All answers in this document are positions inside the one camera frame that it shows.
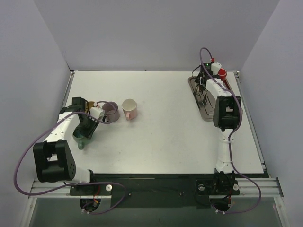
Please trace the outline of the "pink ceramic mug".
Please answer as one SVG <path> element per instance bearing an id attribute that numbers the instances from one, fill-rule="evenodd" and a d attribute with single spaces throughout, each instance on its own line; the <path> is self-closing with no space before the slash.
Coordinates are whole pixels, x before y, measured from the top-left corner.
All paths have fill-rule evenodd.
<path id="1" fill-rule="evenodd" d="M 127 121 L 137 117 L 137 103 L 133 99 L 126 99 L 122 102 L 122 109 Z"/>

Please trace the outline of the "red mug black handle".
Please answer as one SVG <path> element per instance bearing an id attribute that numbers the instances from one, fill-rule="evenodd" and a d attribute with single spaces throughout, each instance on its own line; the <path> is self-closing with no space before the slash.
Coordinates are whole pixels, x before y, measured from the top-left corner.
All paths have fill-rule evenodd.
<path id="1" fill-rule="evenodd" d="M 227 71 L 225 69 L 223 69 L 223 68 L 220 68 L 219 71 L 218 71 L 218 73 L 217 73 L 217 75 L 220 77 L 220 79 L 222 81 L 225 81 L 226 76 L 227 76 Z"/>

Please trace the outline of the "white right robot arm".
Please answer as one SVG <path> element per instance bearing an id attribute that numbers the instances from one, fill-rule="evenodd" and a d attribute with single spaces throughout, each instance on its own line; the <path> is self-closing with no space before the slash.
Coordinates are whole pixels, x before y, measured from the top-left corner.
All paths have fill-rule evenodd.
<path id="1" fill-rule="evenodd" d="M 218 129 L 218 158 L 215 170 L 230 174 L 234 171 L 232 143 L 234 134 L 242 121 L 241 97 L 236 96 L 219 74 L 222 69 L 217 62 L 201 63 L 200 85 L 214 98 L 213 124 Z"/>

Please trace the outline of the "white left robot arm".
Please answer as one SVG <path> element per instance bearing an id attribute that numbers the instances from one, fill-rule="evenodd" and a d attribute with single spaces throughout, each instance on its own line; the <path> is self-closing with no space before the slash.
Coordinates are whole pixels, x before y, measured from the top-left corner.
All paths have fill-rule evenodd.
<path id="1" fill-rule="evenodd" d="M 36 173 L 40 182 L 81 183 L 80 188 L 86 194 L 96 192 L 98 186 L 91 179 L 92 172 L 76 166 L 69 142 L 73 140 L 78 143 L 77 151 L 84 149 L 102 116 L 104 110 L 98 104 L 88 107 L 87 101 L 82 97 L 72 98 L 72 104 L 61 109 L 58 125 L 43 142 L 33 146 Z"/>

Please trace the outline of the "tan yellow ceramic mug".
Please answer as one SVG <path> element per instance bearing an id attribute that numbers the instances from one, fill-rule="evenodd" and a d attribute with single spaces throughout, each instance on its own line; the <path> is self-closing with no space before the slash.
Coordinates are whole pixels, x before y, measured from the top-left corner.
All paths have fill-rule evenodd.
<path id="1" fill-rule="evenodd" d="M 90 110 L 91 108 L 93 108 L 95 106 L 95 102 L 94 101 L 87 101 L 86 100 L 86 105 L 85 105 L 85 112 L 90 114 Z"/>

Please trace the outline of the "teal speckled ceramic mug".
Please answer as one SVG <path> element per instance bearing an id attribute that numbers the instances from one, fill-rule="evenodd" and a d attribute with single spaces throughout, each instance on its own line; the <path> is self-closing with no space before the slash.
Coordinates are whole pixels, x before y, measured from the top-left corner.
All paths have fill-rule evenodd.
<path id="1" fill-rule="evenodd" d="M 78 143 L 78 149 L 84 150 L 86 145 L 89 144 L 92 136 L 84 136 L 78 132 L 72 134 L 73 139 Z"/>

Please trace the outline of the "purple ceramic mug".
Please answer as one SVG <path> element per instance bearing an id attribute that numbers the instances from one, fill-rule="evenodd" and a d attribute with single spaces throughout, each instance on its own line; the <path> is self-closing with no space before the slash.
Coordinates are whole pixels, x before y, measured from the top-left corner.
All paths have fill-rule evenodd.
<path id="1" fill-rule="evenodd" d="M 120 113 L 118 110 L 118 105 L 115 102 L 103 104 L 102 109 L 105 111 L 102 119 L 104 122 L 116 122 L 119 119 Z"/>

